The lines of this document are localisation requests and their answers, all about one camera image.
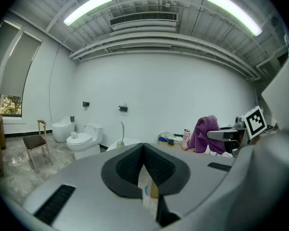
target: black cushion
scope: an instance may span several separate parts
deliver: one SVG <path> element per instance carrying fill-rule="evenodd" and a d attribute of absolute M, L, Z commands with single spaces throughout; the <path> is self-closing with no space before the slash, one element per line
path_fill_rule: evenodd
<path fill-rule="evenodd" d="M 23 138 L 26 148 L 32 149 L 46 144 L 46 141 L 40 135 L 32 135 Z"/>

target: purple towel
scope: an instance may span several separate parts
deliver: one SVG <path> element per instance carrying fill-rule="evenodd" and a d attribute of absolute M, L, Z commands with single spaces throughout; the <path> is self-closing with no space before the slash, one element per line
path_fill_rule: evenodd
<path fill-rule="evenodd" d="M 225 144 L 222 141 L 211 140 L 207 137 L 208 131 L 220 130 L 215 116 L 205 116 L 197 121 L 192 137 L 187 142 L 188 148 L 195 148 L 195 152 L 203 153 L 209 145 L 210 150 L 223 154 Z"/>

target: bidet toilet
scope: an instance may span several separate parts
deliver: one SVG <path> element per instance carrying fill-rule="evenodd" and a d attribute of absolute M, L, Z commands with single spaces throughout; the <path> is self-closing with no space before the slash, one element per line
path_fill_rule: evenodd
<path fill-rule="evenodd" d="M 52 125 L 53 138 L 57 142 L 65 142 L 66 139 L 71 136 L 71 132 L 73 132 L 74 129 L 74 122 L 71 122 L 69 116 L 65 116 L 61 121 Z"/>
<path fill-rule="evenodd" d="M 71 136 L 66 143 L 70 150 L 74 152 L 75 159 L 81 159 L 90 155 L 100 153 L 100 145 L 103 139 L 103 128 L 96 123 L 86 125 L 84 133 L 78 133 L 77 138 Z"/>

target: cable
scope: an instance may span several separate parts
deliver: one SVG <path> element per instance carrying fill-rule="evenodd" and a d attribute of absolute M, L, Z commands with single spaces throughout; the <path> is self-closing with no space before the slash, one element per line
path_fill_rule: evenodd
<path fill-rule="evenodd" d="M 198 16 L 199 16 L 199 14 L 200 14 L 200 10 L 201 10 L 201 8 L 199 9 L 199 12 L 198 12 L 198 15 L 197 15 L 197 18 L 196 18 L 196 21 L 195 21 L 195 24 L 194 24 L 194 26 L 193 26 L 193 29 L 192 29 L 192 32 L 191 32 L 190 36 L 192 36 L 193 31 L 194 31 L 194 29 L 195 29 L 196 22 L 197 22 L 197 20 L 198 20 Z"/>
<path fill-rule="evenodd" d="M 54 63 L 56 61 L 56 58 L 57 58 L 57 55 L 58 55 L 58 52 L 60 50 L 60 47 L 61 47 L 62 44 L 59 45 L 58 47 L 58 50 L 56 52 L 56 56 L 54 57 L 54 61 L 53 61 L 53 67 L 54 67 Z M 52 76 L 53 76 L 53 67 L 52 67 L 52 72 L 50 73 L 50 79 L 49 79 L 49 87 L 48 87 L 48 104 L 49 104 L 49 113 L 50 113 L 50 121 L 53 121 L 53 118 L 52 118 L 52 111 L 51 111 L 51 108 L 50 108 L 50 83 L 52 81 Z"/>
<path fill-rule="evenodd" d="M 64 165 L 67 164 L 67 163 L 69 162 L 69 160 L 71 160 L 73 157 L 75 157 L 75 156 L 72 156 L 70 159 L 68 159 L 68 160 L 62 165 L 61 170 L 63 169 Z"/>

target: toilet tank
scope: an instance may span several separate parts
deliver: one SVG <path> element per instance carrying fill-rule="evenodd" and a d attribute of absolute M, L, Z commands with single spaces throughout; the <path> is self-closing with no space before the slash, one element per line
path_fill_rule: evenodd
<path fill-rule="evenodd" d="M 103 128 L 101 125 L 96 123 L 89 123 L 86 125 L 85 133 L 92 136 L 98 143 L 102 142 L 103 139 Z"/>

